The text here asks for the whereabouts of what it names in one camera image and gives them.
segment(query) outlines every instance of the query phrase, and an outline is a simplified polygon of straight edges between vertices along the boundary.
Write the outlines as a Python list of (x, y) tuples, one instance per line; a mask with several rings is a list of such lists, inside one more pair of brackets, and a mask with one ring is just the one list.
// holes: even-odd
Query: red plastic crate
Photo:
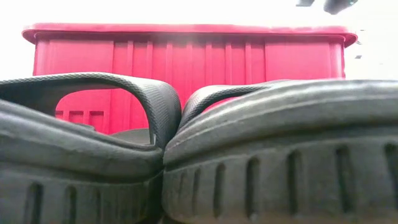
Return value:
[[(34, 75), (109, 72), (170, 83), (182, 105), (197, 89), (281, 78), (344, 78), (343, 27), (35, 24)], [(61, 100), (57, 117), (106, 134), (147, 127), (139, 102), (123, 90), (90, 90)]]

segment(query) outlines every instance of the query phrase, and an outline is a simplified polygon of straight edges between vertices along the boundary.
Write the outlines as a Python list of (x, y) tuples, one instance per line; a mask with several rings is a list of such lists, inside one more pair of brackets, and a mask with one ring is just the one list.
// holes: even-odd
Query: black slide sandal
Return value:
[[(63, 96), (101, 88), (137, 97), (149, 120), (150, 144), (49, 116)], [(163, 149), (181, 117), (170, 85), (69, 73), (1, 81), (0, 98), (2, 223), (137, 223), (159, 215)]]
[(183, 223), (398, 223), (398, 82), (280, 83), (183, 125), (162, 205)]

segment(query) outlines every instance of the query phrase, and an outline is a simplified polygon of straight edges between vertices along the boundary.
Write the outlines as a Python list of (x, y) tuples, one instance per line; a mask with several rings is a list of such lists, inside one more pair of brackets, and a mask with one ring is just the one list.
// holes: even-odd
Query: white wall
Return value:
[[(395, 1), (361, 0), (338, 16), (322, 11), (322, 0), (312, 8), (294, 7), (296, 0), (146, 0), (146, 1), (49, 1), (21, 0), (3, 3), (1, 27), (0, 78), (26, 77), (32, 74), (34, 45), (21, 36), (25, 25), (35, 22), (85, 23), (161, 23), (161, 24), (237, 24), (252, 26), (324, 26), (346, 25), (366, 29), (363, 47), (347, 49), (348, 78), (395, 78), (398, 21)], [(361, 52), (363, 59), (354, 60)]]

